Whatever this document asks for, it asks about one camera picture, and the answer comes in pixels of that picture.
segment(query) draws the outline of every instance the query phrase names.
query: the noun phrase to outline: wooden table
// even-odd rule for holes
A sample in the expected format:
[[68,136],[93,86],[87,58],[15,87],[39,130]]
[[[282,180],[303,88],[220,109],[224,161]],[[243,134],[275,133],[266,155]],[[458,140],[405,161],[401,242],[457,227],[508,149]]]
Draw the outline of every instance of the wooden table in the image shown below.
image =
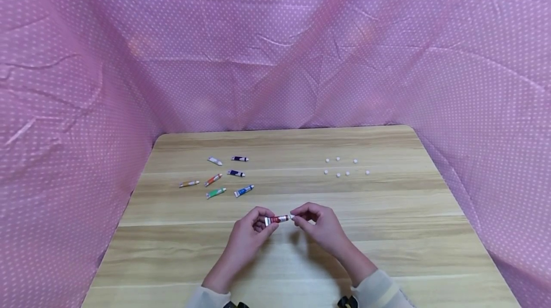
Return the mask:
[[[250,162],[230,161],[235,155]],[[227,176],[230,168],[246,178]],[[206,189],[202,182],[217,173],[224,177]],[[178,188],[195,179],[201,184]],[[233,196],[249,184],[251,192]],[[206,200],[221,186],[228,191]],[[518,307],[407,126],[163,135],[83,307],[182,308],[224,250],[233,222],[254,206],[287,214],[308,201],[333,207],[354,244],[418,307]],[[284,222],[231,291],[251,308],[329,308],[349,286],[333,258]]]

